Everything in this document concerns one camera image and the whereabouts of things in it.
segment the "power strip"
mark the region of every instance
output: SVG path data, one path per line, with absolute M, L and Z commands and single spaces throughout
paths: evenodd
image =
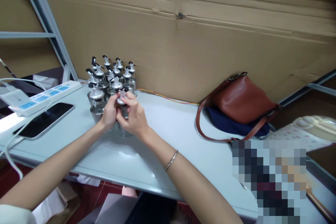
M 54 102 L 80 89 L 82 84 L 80 82 L 69 80 L 61 85 L 48 89 L 46 92 L 30 97 L 30 102 L 27 102 L 19 107 L 9 106 L 13 112 L 19 116 L 30 116 L 35 112 L 43 109 L 50 103 L 49 99 L 52 97 Z

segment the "brown leather bag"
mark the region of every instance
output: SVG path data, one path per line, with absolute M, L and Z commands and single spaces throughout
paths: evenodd
M 242 140 L 252 138 L 265 123 L 274 117 L 275 111 L 279 109 L 278 104 L 273 103 L 262 89 L 252 83 L 247 76 L 247 72 L 242 72 L 223 81 L 203 100 L 196 115 L 196 127 L 201 136 L 208 140 L 223 142 L 237 139 L 217 140 L 207 137 L 201 130 L 199 122 L 201 110 L 204 106 L 209 105 L 216 105 L 223 114 L 241 124 L 247 124 L 264 115 Z

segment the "smartphone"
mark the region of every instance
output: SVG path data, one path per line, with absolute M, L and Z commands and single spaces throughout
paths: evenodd
M 70 113 L 75 108 L 67 103 L 57 103 L 47 111 L 34 118 L 18 135 L 30 140 L 40 138 L 50 130 L 56 123 Z M 13 132 L 16 134 L 22 127 Z

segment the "floor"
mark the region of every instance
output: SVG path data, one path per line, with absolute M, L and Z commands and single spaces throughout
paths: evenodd
M 17 166 L 22 171 L 23 175 L 28 174 L 32 169 L 21 164 Z M 19 181 L 19 176 L 15 170 L 9 165 L 5 165 L 0 170 L 0 198 L 9 191 L 17 182 Z M 112 184 L 109 182 L 101 181 L 98 187 L 86 184 L 80 184 L 77 182 L 70 182 L 72 188 L 79 195 L 82 202 L 80 207 L 74 213 L 74 215 L 69 219 L 67 224 L 77 224 L 81 219 L 83 219 L 87 214 L 89 214 L 93 209 L 101 206 L 106 196 L 109 193 L 121 194 L 122 186 Z M 188 224 L 200 224 L 197 217 L 191 210 L 191 208 L 185 202 L 178 202 L 179 206 L 184 211 L 188 219 Z

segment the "white cable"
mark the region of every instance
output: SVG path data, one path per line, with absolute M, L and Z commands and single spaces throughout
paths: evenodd
M 44 91 L 46 92 L 46 88 L 40 83 L 37 82 L 35 80 L 26 80 L 26 79 L 19 79 L 19 78 L 3 78 L 0 79 L 0 82 L 3 83 L 5 86 L 8 86 L 7 83 L 3 82 L 6 80 L 10 80 L 10 81 L 28 81 L 28 82 L 34 82 L 34 83 L 38 83 L 41 85 L 41 87 L 44 89 Z M 21 133 L 22 130 L 24 130 L 24 128 L 32 121 L 34 120 L 36 117 L 38 117 L 40 114 L 44 113 L 45 111 L 47 111 L 47 109 L 50 107 L 50 105 L 54 102 L 54 98 L 52 96 L 50 96 L 50 103 L 41 110 L 41 112 L 37 113 L 33 118 L 31 118 L 30 120 L 28 120 L 26 122 L 26 124 L 7 142 L 5 149 L 0 153 L 0 157 L 5 154 L 9 164 L 13 167 L 13 169 L 19 174 L 20 176 L 20 180 L 23 178 L 23 173 L 21 172 L 21 170 L 16 166 L 16 164 L 13 162 L 12 158 L 9 155 L 9 149 L 13 148 L 16 144 L 18 144 L 19 142 L 21 142 L 24 138 L 23 137 L 19 137 L 14 143 L 12 143 L 12 141 L 17 137 L 18 134 Z

